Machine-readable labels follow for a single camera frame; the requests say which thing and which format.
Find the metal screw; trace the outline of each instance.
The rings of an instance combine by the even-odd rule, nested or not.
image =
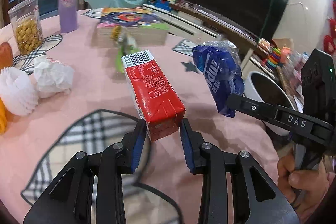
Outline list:
[[[123,148],[123,144],[122,143],[115,143],[114,145],[113,145],[113,148],[114,149],[122,149]]]
[[[250,153],[247,152],[247,151],[241,151],[240,152],[240,155],[243,157],[243,158],[248,158],[250,156]]]
[[[204,149],[211,149],[211,148],[212,148],[212,145],[211,145],[211,143],[203,143],[203,144],[202,144],[202,147],[203,147]]]
[[[76,153],[76,158],[77,159],[82,159],[82,158],[84,158],[85,157],[85,153],[84,152],[78,152],[78,153]]]

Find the cardboard box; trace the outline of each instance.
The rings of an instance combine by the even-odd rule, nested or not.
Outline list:
[[[179,129],[185,107],[152,54],[146,50],[122,57],[135,107],[147,122],[151,141]]]

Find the purple bottle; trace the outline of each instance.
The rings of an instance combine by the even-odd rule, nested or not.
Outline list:
[[[58,0],[61,33],[77,29],[77,0]]]

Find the finger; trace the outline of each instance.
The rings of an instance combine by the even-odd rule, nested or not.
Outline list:
[[[278,174],[280,177],[287,176],[295,169],[295,159],[292,153],[282,157],[278,161]]]
[[[318,170],[298,170],[289,175],[288,183],[296,189],[314,191],[321,186],[322,179]]]
[[[289,203],[292,203],[295,200],[295,193],[292,187],[288,183],[288,177],[279,177],[278,178],[278,188],[286,197]]]

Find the blue plastic package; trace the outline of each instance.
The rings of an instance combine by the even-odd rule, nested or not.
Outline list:
[[[204,74],[218,112],[234,117],[236,111],[226,106],[226,100],[230,94],[242,95],[245,90],[236,46],[230,41],[206,42],[193,48],[193,58]]]

